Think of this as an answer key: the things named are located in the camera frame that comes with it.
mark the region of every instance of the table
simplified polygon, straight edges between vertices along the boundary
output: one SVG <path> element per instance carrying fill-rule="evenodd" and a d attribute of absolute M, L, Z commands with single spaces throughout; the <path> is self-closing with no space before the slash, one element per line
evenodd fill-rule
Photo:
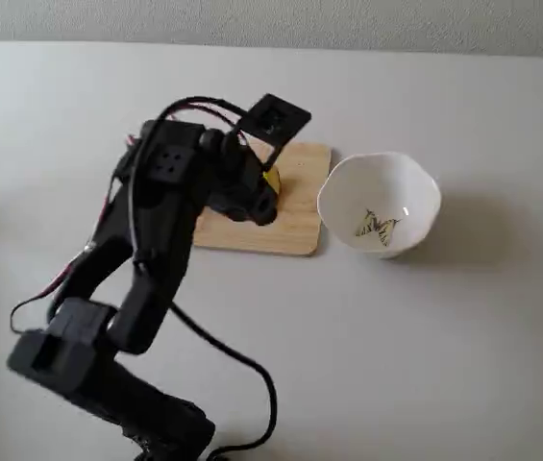
<path fill-rule="evenodd" d="M 182 96 L 265 92 L 309 109 L 300 139 L 334 161 L 408 152 L 444 198 L 397 261 L 325 232 L 312 258 L 193 251 L 178 302 L 280 394 L 276 435 L 238 459 L 543 460 L 543 60 L 107 43 L 0 43 L 0 459 L 135 457 L 6 370 L 8 312 L 85 242 L 126 133 Z M 124 267 L 97 298 L 129 282 Z M 174 318 L 123 361 L 204 408 L 215 446 L 266 424 L 259 378 Z"/>

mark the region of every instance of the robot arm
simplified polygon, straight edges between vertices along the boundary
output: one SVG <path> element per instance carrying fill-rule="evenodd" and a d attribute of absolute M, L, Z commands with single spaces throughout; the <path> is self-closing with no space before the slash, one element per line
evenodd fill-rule
<path fill-rule="evenodd" d="M 193 403 L 130 374 L 115 356 L 146 352 L 176 308 L 172 300 L 205 206 L 235 221 L 274 221 L 278 197 L 263 173 L 310 119 L 271 95 L 243 112 L 229 133 L 164 115 L 143 125 L 113 174 L 122 186 L 50 304 L 48 327 L 25 331 L 9 357 L 16 373 L 122 426 L 143 448 L 140 460 L 194 461 L 214 424 Z M 238 132 L 272 145 L 271 158 L 263 164 Z M 122 305 L 92 301 L 97 286 L 129 258 L 136 265 Z"/>

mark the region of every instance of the cable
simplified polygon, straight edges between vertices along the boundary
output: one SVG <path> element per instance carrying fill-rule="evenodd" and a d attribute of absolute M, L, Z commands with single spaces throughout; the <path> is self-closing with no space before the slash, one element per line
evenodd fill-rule
<path fill-rule="evenodd" d="M 156 285 L 156 292 L 161 295 L 160 288 L 157 286 L 154 278 L 151 277 L 144 263 L 141 265 L 141 271 L 154 285 Z M 230 346 L 226 345 L 225 343 L 223 343 L 222 341 L 220 341 L 219 339 L 211 335 L 211 333 L 209 333 L 203 327 L 198 325 L 190 316 L 188 316 L 185 312 L 183 312 L 174 302 L 169 301 L 169 300 L 166 300 L 166 302 L 169 303 L 170 309 L 177 316 L 177 318 L 186 327 L 192 330 L 197 336 L 204 339 L 211 346 L 225 353 L 227 356 L 229 356 L 233 360 L 236 360 L 242 365 L 245 365 L 246 367 L 249 367 L 255 372 L 257 372 L 262 377 L 262 380 L 264 381 L 264 384 L 267 388 L 267 392 L 269 393 L 269 423 L 264 433 L 257 440 L 255 440 L 254 442 L 250 442 L 248 444 L 227 445 L 225 447 L 214 449 L 208 456 L 207 461 L 219 461 L 219 459 L 221 459 L 220 456 L 229 451 L 244 451 L 247 449 L 255 449 L 257 447 L 260 447 L 262 444 L 264 444 L 267 440 L 271 438 L 271 435 L 273 435 L 273 431 L 275 430 L 276 424 L 278 422 L 278 393 L 276 391 L 273 378 L 271 377 L 269 372 L 267 372 L 266 369 L 262 365 L 260 365 L 258 362 L 254 361 L 250 357 L 247 357 L 246 355 L 243 355 L 241 352 L 234 350 Z"/>
<path fill-rule="evenodd" d="M 207 106 L 200 106 L 198 104 L 190 104 L 189 106 L 187 106 L 187 107 L 185 107 L 184 109 L 181 109 L 181 110 L 200 110 L 201 112 L 205 112 L 205 113 L 208 113 L 209 115 L 213 115 L 214 117 L 219 118 L 224 123 L 226 123 L 228 126 L 230 126 L 233 130 L 236 130 L 236 123 L 233 120 L 231 120 L 230 118 L 228 118 L 226 115 L 224 115 L 222 112 L 218 111 L 218 110 L 208 108 Z M 243 132 L 241 130 L 237 131 L 237 135 L 239 136 L 239 138 L 241 139 L 241 141 L 244 144 L 249 145 L 248 140 L 245 137 L 245 134 L 243 134 Z"/>
<path fill-rule="evenodd" d="M 186 109 L 188 106 L 196 104 L 210 104 L 219 108 L 228 110 L 235 115 L 243 117 L 247 114 L 247 111 L 232 104 L 223 99 L 215 99 L 207 96 L 192 96 L 189 98 L 180 99 L 173 104 L 166 107 L 156 118 L 149 133 L 142 139 L 142 142 L 138 146 L 135 152 L 135 158 L 133 160 L 132 173 L 130 175 L 130 182 L 128 186 L 128 227 L 130 230 L 130 240 L 133 247 L 133 264 L 136 270 L 140 270 L 141 263 L 145 257 L 140 253 L 140 247 L 138 242 L 138 229 L 136 228 L 136 214 L 135 214 L 135 194 L 136 194 L 136 177 L 139 173 L 141 165 L 145 161 L 145 157 L 153 139 L 156 137 L 160 125 L 169 115 L 175 113 L 178 110 Z"/>
<path fill-rule="evenodd" d="M 107 208 L 109 207 L 109 204 L 111 203 L 111 194 L 113 185 L 115 182 L 115 173 L 111 175 L 111 180 L 109 181 L 109 188 L 107 189 L 107 194 L 105 195 L 105 200 L 103 202 L 102 208 L 100 210 L 100 215 L 98 216 L 98 220 L 96 221 L 96 225 L 94 226 L 94 229 L 91 233 L 91 236 L 87 240 L 86 245 L 83 247 L 83 249 L 78 252 L 68 263 L 66 266 L 62 269 L 62 271 L 57 274 L 51 282 L 40 291 L 40 293 L 34 295 L 32 298 L 28 298 L 25 301 L 22 301 L 21 303 L 17 304 L 15 307 L 11 309 L 11 318 L 10 318 L 10 327 L 11 331 L 15 334 L 23 334 L 23 330 L 16 328 L 14 326 L 14 314 L 17 313 L 17 311 L 23 307 L 26 304 L 33 303 L 34 301 L 42 300 L 49 296 L 51 293 L 56 291 L 60 285 L 62 285 L 63 281 L 66 279 L 66 276 L 70 272 L 70 269 L 72 266 L 74 266 L 75 262 L 79 260 L 79 258 L 84 255 L 85 253 L 91 251 L 94 247 L 93 237 L 96 234 L 96 231 L 98 231 L 98 227 L 100 226 L 100 223 L 102 222 L 102 219 L 105 217 L 105 213 L 107 212 Z"/>

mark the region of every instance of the wooden board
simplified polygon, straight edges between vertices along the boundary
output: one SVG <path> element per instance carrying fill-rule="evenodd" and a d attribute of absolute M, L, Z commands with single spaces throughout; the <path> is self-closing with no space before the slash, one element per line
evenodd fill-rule
<path fill-rule="evenodd" d="M 252 142 L 260 158 L 268 146 Z M 194 232 L 197 247 L 282 255 L 311 255 L 318 247 L 318 191 L 329 175 L 331 149 L 322 144 L 290 143 L 276 162 L 282 180 L 278 217 L 269 226 L 235 223 L 206 208 Z"/>

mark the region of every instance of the white bowl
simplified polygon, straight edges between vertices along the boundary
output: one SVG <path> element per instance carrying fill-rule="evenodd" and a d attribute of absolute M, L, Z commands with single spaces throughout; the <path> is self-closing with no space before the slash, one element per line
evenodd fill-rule
<path fill-rule="evenodd" d="M 341 161 L 318 193 L 325 226 L 346 245 L 393 257 L 427 236 L 442 196 L 433 178 L 397 152 Z"/>

